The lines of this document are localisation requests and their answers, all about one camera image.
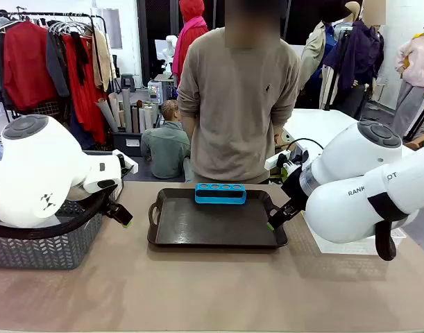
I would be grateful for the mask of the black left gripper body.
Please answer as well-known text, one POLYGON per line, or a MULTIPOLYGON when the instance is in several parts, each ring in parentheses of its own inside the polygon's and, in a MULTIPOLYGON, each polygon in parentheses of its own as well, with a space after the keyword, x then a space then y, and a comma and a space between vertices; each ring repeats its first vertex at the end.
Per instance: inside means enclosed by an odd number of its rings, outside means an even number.
POLYGON ((101 213, 107 217, 116 217, 118 205, 107 195, 101 204, 101 213))

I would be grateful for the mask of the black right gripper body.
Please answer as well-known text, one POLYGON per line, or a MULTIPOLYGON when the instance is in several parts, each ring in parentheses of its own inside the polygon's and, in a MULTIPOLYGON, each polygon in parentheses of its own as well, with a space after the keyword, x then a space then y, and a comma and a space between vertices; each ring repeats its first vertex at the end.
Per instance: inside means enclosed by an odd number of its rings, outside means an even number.
POLYGON ((305 184, 305 172, 298 165, 285 165, 287 179, 283 182, 281 190, 287 195, 287 203, 293 203, 297 212, 305 210, 309 194, 303 189, 305 184))

